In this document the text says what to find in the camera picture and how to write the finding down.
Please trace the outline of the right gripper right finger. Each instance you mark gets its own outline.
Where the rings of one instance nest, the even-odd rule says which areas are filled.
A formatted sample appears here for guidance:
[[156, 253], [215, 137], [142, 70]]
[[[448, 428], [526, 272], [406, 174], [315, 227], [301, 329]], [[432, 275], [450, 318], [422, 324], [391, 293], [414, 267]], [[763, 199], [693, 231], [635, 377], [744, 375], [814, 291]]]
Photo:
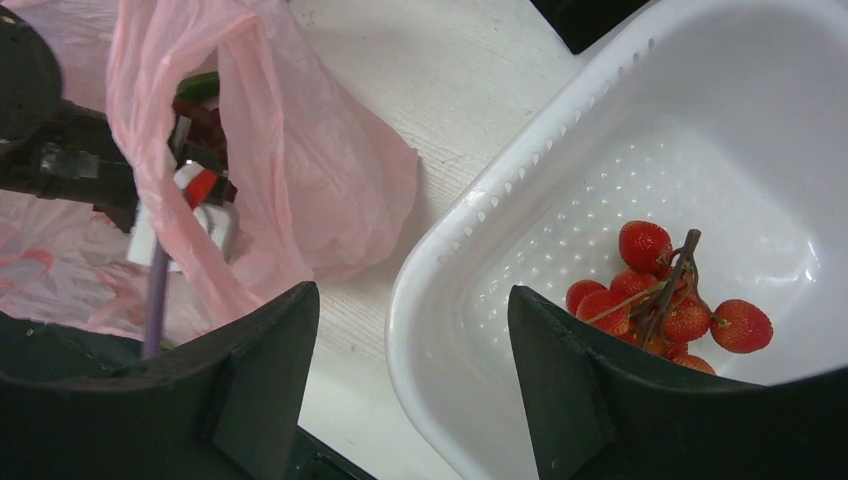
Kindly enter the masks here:
[[761, 386], [647, 353], [514, 286], [508, 328], [542, 479], [843, 479], [847, 372]]

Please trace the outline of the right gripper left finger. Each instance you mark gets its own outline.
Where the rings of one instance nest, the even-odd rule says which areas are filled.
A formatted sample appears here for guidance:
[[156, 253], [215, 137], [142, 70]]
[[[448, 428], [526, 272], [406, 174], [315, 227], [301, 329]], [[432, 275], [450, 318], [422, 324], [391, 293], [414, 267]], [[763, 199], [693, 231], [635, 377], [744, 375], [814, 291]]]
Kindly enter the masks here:
[[320, 296], [303, 282], [148, 360], [127, 338], [1, 318], [5, 479], [282, 479]]

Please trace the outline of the red cherry tomato bunch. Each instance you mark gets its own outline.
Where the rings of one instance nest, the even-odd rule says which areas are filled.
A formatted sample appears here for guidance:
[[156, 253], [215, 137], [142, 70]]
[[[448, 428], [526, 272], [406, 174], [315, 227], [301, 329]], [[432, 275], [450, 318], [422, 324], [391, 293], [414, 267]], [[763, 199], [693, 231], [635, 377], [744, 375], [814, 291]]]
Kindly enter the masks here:
[[712, 308], [703, 299], [695, 260], [700, 235], [691, 229], [676, 247], [656, 223], [624, 223], [618, 233], [624, 269], [608, 284], [574, 282], [564, 296], [566, 311], [642, 351], [706, 374], [713, 374], [713, 367], [689, 351], [705, 335], [733, 354], [764, 349], [773, 340], [774, 327], [763, 310], [743, 299]]

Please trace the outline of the pink plastic grocery bag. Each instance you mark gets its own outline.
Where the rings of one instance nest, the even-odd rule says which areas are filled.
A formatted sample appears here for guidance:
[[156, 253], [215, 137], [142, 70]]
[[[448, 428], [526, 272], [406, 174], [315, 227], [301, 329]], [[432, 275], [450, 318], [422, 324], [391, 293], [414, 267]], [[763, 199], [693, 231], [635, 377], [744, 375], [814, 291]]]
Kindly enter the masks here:
[[[63, 97], [104, 114], [133, 171], [135, 223], [1, 187], [1, 308], [138, 339], [152, 234], [172, 257], [179, 345], [302, 281], [342, 281], [394, 249], [416, 152], [322, 64], [284, 1], [5, 1], [44, 38]], [[216, 71], [228, 170], [181, 156], [185, 78]]]

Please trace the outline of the dark purple grape bunch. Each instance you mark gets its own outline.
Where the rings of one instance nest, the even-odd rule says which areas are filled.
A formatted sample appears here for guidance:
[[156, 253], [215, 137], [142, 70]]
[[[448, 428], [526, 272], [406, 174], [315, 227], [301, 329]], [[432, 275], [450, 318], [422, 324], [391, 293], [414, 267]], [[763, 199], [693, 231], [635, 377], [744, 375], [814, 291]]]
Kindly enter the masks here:
[[214, 172], [226, 172], [227, 140], [219, 110], [208, 109], [201, 102], [190, 99], [175, 99], [172, 107], [177, 116], [190, 120], [182, 158], [197, 162]]

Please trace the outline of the dark green cucumber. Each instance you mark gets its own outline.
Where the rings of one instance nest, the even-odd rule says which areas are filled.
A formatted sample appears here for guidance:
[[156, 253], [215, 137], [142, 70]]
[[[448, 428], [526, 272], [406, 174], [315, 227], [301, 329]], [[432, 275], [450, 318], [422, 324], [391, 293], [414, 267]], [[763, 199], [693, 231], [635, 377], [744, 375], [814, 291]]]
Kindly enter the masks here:
[[196, 74], [183, 79], [177, 86], [175, 99], [205, 102], [219, 96], [220, 79], [216, 71]]

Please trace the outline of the black fabric bag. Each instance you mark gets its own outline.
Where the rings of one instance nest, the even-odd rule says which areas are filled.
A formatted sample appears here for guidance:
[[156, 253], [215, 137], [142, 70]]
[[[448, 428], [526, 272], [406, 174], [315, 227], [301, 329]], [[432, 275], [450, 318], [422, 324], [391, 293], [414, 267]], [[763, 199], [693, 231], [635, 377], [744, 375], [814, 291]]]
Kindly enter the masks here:
[[649, 0], [531, 0], [572, 54], [580, 54]]

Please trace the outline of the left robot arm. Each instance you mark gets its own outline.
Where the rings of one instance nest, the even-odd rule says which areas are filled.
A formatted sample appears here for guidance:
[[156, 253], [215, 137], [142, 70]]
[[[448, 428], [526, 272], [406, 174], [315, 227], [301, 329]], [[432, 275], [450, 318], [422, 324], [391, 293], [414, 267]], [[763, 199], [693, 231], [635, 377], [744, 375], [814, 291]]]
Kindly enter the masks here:
[[133, 171], [102, 113], [63, 97], [53, 50], [1, 9], [1, 187], [92, 205], [121, 231], [135, 223]]

